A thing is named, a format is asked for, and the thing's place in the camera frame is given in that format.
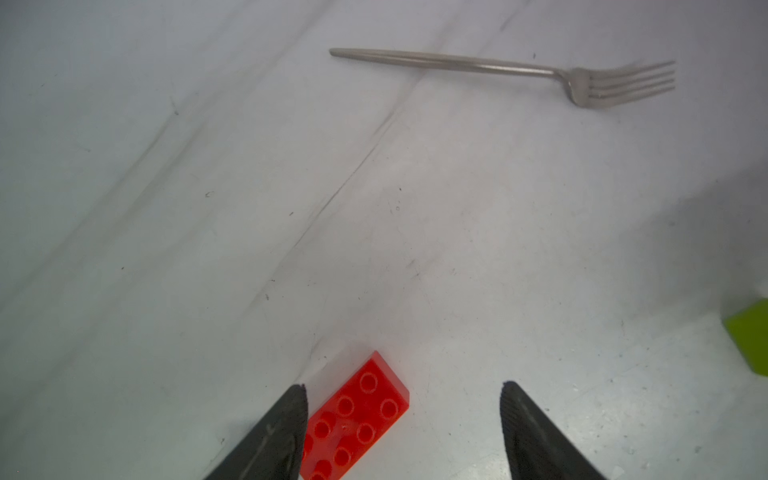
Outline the lime lego brick front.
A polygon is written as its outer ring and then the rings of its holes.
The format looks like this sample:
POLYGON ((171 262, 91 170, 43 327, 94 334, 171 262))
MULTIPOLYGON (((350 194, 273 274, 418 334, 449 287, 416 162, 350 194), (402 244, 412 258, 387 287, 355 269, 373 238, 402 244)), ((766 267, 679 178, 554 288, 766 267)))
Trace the lime lego brick front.
POLYGON ((767 376, 767 299, 761 298, 724 320, 724 327, 749 368, 767 376))

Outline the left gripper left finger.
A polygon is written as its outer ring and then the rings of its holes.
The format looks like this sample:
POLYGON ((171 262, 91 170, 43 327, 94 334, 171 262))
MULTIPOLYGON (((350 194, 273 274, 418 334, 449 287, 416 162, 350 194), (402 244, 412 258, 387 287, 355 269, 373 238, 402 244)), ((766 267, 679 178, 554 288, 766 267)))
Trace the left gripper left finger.
POLYGON ((206 480, 296 480, 308 419, 306 387, 294 384, 206 480))

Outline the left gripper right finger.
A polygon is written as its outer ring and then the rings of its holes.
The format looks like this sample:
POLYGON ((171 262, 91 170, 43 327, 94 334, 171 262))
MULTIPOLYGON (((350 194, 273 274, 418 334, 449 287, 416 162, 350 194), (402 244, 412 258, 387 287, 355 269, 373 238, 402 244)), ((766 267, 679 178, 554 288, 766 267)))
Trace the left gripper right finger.
POLYGON ((605 479, 518 383, 504 383, 499 406, 513 479, 605 479))

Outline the red lego brick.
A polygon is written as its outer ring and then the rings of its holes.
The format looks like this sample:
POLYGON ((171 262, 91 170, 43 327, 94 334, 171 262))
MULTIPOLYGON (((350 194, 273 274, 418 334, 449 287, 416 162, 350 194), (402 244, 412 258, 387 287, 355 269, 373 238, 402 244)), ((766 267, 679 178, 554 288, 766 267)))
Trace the red lego brick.
POLYGON ((300 476, 339 480, 410 406, 410 393, 375 351, 309 418, 300 476))

